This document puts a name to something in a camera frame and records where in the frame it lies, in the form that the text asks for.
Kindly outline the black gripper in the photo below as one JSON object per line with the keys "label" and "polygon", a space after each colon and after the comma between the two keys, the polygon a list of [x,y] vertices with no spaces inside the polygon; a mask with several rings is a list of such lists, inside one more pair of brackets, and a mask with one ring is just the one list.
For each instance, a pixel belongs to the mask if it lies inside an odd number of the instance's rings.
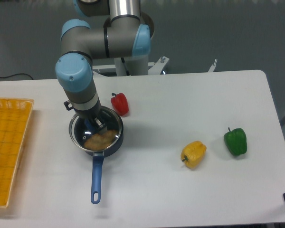
{"label": "black gripper", "polygon": [[95,104],[77,104],[68,100],[64,102],[64,106],[68,111],[73,109],[80,118],[85,119],[84,123],[88,131],[93,132],[94,126],[95,130],[100,135],[107,132],[106,123],[98,118],[101,109],[101,103],[99,100]]}

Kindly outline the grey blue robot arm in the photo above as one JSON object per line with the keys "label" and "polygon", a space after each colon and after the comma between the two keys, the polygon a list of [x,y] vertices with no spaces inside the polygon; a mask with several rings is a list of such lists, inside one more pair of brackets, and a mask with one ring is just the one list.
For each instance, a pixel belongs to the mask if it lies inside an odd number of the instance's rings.
{"label": "grey blue robot arm", "polygon": [[60,37],[61,57],[56,63],[58,82],[75,113],[106,132],[101,104],[93,80],[93,60],[142,57],[151,50],[151,31],[143,21],[139,0],[75,0],[73,5],[86,17],[109,16],[109,25],[92,29],[79,19],[67,21]]}

